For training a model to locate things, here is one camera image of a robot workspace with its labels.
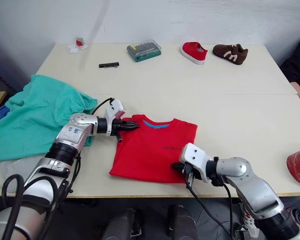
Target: white shoe sole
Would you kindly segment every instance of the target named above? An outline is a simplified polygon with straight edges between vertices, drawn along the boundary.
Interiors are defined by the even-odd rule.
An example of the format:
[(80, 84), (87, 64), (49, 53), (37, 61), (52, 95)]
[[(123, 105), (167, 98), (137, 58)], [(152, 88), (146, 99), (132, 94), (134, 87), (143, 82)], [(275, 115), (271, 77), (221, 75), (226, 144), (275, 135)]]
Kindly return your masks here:
[(184, 43), (183, 43), (183, 44), (181, 45), (181, 47), (180, 47), (180, 52), (181, 52), (181, 54), (182, 54), (183, 56), (185, 56), (187, 59), (190, 59), (190, 60), (191, 60), (192, 62), (194, 62), (195, 64), (198, 64), (198, 65), (204, 64), (205, 60), (200, 61), (200, 60), (197, 60), (197, 59), (195, 59), (194, 57), (190, 56), (188, 53), (186, 53), (186, 52), (182, 49), (183, 46), (184, 46)]

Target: teal cloth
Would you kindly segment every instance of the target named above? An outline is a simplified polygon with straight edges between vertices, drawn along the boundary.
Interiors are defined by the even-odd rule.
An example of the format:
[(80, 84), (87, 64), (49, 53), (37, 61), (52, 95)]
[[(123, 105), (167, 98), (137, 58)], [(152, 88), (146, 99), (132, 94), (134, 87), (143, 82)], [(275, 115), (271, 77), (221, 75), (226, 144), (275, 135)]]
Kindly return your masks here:
[(0, 161), (47, 153), (70, 116), (91, 113), (97, 100), (62, 81), (32, 75), (5, 105), (10, 112), (0, 120)]

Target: gray cloth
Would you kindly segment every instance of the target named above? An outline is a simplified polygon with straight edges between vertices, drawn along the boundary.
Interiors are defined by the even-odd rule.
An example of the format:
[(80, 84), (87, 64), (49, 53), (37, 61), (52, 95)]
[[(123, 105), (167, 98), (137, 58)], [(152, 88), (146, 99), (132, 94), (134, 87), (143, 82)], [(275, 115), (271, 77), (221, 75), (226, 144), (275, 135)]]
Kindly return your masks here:
[[(13, 174), (20, 174), (24, 181), (27, 180), (30, 173), (35, 169), (37, 163), (45, 154), (28, 156), (17, 160), (2, 161), (0, 163), (1, 176), (4, 180)], [(16, 180), (12, 180), (8, 185), (7, 192), (15, 193), (17, 188)]]

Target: red t-shirt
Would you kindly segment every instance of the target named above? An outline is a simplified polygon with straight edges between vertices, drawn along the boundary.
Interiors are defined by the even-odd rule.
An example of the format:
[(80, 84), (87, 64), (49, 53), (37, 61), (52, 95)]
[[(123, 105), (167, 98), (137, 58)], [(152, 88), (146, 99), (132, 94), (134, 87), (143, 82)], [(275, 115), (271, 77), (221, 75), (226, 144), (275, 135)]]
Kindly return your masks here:
[(110, 174), (148, 182), (184, 183), (183, 175), (171, 164), (179, 162), (187, 143), (194, 143), (197, 125), (175, 118), (154, 122), (145, 115), (123, 120), (134, 121), (139, 128), (120, 133), (122, 142), (117, 144)]

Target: t-shirt print text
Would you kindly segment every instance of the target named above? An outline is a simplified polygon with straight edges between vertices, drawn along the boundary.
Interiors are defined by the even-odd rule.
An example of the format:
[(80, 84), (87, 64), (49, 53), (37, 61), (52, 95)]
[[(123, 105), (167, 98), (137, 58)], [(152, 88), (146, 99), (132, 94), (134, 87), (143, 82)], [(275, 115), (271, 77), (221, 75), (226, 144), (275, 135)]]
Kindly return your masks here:
[(173, 146), (164, 146), (163, 148), (169, 150), (182, 150), (182, 147), (173, 147)]

